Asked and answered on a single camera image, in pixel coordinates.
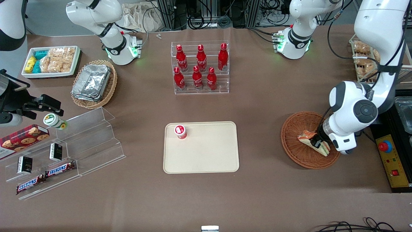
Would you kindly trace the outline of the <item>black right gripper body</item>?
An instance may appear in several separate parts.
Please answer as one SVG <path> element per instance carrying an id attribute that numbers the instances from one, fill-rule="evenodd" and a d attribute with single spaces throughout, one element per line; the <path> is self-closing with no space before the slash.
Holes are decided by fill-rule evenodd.
<path id="1" fill-rule="evenodd" d="M 27 89 L 30 84 L 10 76 L 6 70 L 0 71 L 1 75 L 1 111 L 17 112 L 24 109 L 25 104 L 32 100 Z"/>

